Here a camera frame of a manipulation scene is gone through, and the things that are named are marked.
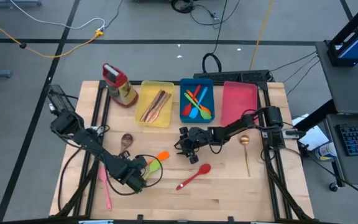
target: wooden tabletop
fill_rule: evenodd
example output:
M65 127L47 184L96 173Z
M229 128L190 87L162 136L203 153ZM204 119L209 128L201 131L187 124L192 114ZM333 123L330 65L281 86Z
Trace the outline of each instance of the wooden tabletop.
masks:
M76 112L84 118L85 126L89 126L98 91L99 82L83 82ZM140 92L140 86L134 86ZM291 123L287 97L282 83L269 83L268 92L272 106L281 109L283 120ZM109 189L112 201L112 211L106 208L104 185L98 179L94 193L91 218L130 219L135 220L138 214L143 214L145 220L227 220L233 216L237 221L274 221L272 202L264 162L260 158L262 139L260 132L249 129L240 134L247 134L250 143L247 146L250 162L250 177L247 174L244 148L238 142L238 136L223 146L220 154L213 154L208 146L202 147L197 153L200 161L191 165L185 156L176 155L173 145L178 141L179 128L183 126L220 126L223 86L214 87L215 120L210 124L183 124L179 119L179 86L175 86L173 95L172 116L169 128L150 128L139 126L134 119L136 105L122 108L113 101L110 104L107 124L111 130L105 134L103 146L112 154L120 151L121 137L131 133L134 137L133 145L128 151L133 155L153 154L169 151L170 158L162 161L163 179L157 185L144 189L141 193L131 196L119 196ZM98 120L101 121L103 109L100 110ZM286 140L290 149L298 150L296 141ZM67 146L62 161L62 167L68 158L76 151ZM81 151L68 166L62 190L62 206L66 203L78 187L84 151ZM290 151L281 151L283 170L287 182L287 189L299 206L313 217L305 175L299 155ZM200 176L181 190L175 190L177 185L195 174L204 163L210 163L211 171ZM152 174L148 181L151 183L159 178L160 173ZM128 186L118 184L111 179L113 185L121 192L130 192ZM57 190L53 197L50 214L56 214ZM88 190L83 194L81 213L84 213ZM283 213L282 198L278 195L281 217Z

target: bottle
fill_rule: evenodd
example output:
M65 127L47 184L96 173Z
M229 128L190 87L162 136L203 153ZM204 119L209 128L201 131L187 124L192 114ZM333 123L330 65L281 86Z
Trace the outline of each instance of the bottle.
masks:
M108 85L112 100L123 107L130 107L136 103L138 95L136 90L128 81L128 77L120 69L103 64L103 78Z

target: wooden utensil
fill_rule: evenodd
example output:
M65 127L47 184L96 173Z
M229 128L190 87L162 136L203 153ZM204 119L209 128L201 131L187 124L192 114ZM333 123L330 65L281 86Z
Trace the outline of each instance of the wooden utensil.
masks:
M125 151L125 149L127 149L129 146L132 145L132 143L134 142L134 137L129 134L126 133L121 137L121 151L119 152L120 154L123 153Z
M185 97L200 111L200 115L203 119L212 119L212 116L209 115L205 110L202 110L197 104L196 102L193 101L193 99L191 99L191 97L185 93Z
M144 179L147 179L150 174L154 173L155 171L159 170L161 168L161 165L158 160L154 160L150 164L149 172L144 176Z
M193 100L195 100L200 88L201 88L201 85L198 85L196 87L196 90L194 91L194 94L192 94L190 90L186 90L186 92L192 97ZM185 106L185 108L183 109L181 114L183 116L189 116L190 112L191 112L191 103L189 103L188 105Z
M250 169L249 169L248 152L247 152L247 146L246 146L249 143L249 138L248 138L248 136L243 135L240 137L239 141L240 141L240 144L242 144L244 146L244 150L246 152L247 171L248 171L248 176L250 177L251 174L250 174Z
M106 207L109 211L111 211L111 200L109 195L109 189L107 188L107 176L104 166L100 167L99 169L99 179L103 181L104 193L106 194Z
M157 155L157 159L159 159L160 161L168 159L169 158L169 152L168 151L162 151ZM152 163L155 159L152 159L148 162L148 164L150 165L150 163Z
M190 183L194 178L196 178L198 175L201 174L207 174L209 171L211 170L211 165L209 164L203 164L200 169L198 169L198 172L193 176L190 177L189 179L187 179L186 181L184 181L183 183L181 183L180 185L178 185L177 190L182 189L184 186L186 186L186 184Z
M166 93L165 96L163 97L163 99L158 103L158 105L153 109L153 112L149 113L149 118L147 119L146 122L154 122L158 115L160 114L160 111L162 109L162 107L165 105L165 103L168 101L168 99L171 97L171 94Z
M208 87L205 87L204 90L203 90L203 92L202 92L202 94L201 94L201 96L200 96L200 99L198 100L197 106L200 106L200 103L201 103L201 101L203 100L203 98L204 98L204 96L205 96L207 90L208 90ZM189 114L189 117L191 117L191 118L196 118L197 115L198 115L198 109L197 109L197 108L191 109L191 112L190 112L190 114Z
M189 96L190 96L196 103L198 103L198 100L195 98L195 96L193 96L193 94L191 93L191 91L186 90L186 92L187 92L187 94L189 94ZM202 110L207 111L208 114L211 115L211 111L210 111L208 108L206 108L205 106L203 106L203 105L200 104L200 108L201 108Z
M163 96L164 93L165 93L165 91L163 91L163 90L160 90L157 93L157 95L155 96L154 100L151 102L149 107L147 107L147 109L144 111L144 114L140 118L140 121L145 121L147 115L149 115L149 113L150 113L150 110L153 109L155 107L155 105L161 100L161 97Z

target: brass spoon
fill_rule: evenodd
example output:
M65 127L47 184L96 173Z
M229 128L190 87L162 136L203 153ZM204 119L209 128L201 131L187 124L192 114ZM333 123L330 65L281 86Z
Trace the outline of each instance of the brass spoon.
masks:
M250 174L250 170L249 170L248 152L247 152L247 146L246 146L249 143L249 138L248 138L248 136L243 135L240 137L239 141L240 141L240 144L242 144L244 146L244 150L246 152L247 171L248 171L248 176L250 177L251 174Z
M131 134L124 134L121 138L121 151L120 154L125 151L134 142L134 137Z

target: spoon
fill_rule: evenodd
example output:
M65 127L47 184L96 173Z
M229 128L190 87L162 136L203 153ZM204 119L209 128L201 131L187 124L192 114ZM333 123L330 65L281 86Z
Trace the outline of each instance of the spoon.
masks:
M160 161L168 159L169 158L169 152L168 151L162 151L157 155L157 159L159 159ZM152 163L155 159L150 160L147 164L150 165L150 163Z
M150 164L149 172L144 176L144 179L147 179L150 174L153 172L159 170L161 168L160 163L158 160L153 160L153 162Z
M104 169L104 166L100 167L99 169L99 179L103 181L104 184L104 193L106 194L106 207L109 211L111 211L111 201L110 201L110 195L109 190L107 188L107 176L106 176L106 170Z
M193 96L193 94L192 94L189 90L187 90L186 92L187 92L187 94L189 94L189 96L190 96L196 103L198 103L198 100ZM200 108L201 108L202 110L205 110L209 115L211 115L211 111L210 111L208 108L206 108L205 106L200 105Z
M185 97L186 97L197 109L199 109L200 115L201 115L201 117L202 117L203 119L212 119L212 116L209 115L207 111L202 110L202 109L196 104L196 102L194 102L193 99L191 99L191 97L190 97L187 93L185 93Z
M125 149L131 146L133 142L134 142L134 137L131 134L129 133L124 134L121 138L121 151L119 153L120 154L123 153Z
M184 181L183 183L181 183L178 187L177 190L182 189L184 186L186 186L186 184L190 183L190 181L192 181L194 178L196 178L198 175L201 174L207 174L209 171L211 170L211 165L209 164L203 164L200 169L198 170L198 172L193 176L190 177L189 179L187 179L186 181Z
M244 150L246 152L247 171L248 171L248 176L250 177L251 174L250 174L250 170L249 170L248 152L247 152L247 146L246 146L249 143L249 138L248 138L248 136L243 135L240 137L239 141L240 141L240 144L242 144L244 146Z
M197 103L197 107L198 107L198 108L200 108L200 103L201 103L201 101L203 100L207 89L208 89L208 87L205 87L205 88L204 88L204 90L203 90L203 92L202 92L202 94L201 94L201 96L200 96L200 99L198 100L198 103ZM190 114L189 114L189 117L191 117L191 118L196 118L197 115L198 115L198 109L197 109L197 108L191 109L191 112L190 112Z
M196 90L194 91L194 95L191 94L191 91L190 91L190 90L187 90L187 93L188 93L188 94L192 97L192 99L194 100L194 99L196 98L196 95L197 95L198 91L200 90L200 88L201 88L201 85L198 85L197 88L196 88ZM183 111L182 111L181 114L182 114L183 116L189 116L190 112L191 112L191 103L189 103L188 105L185 106L185 108L183 109Z

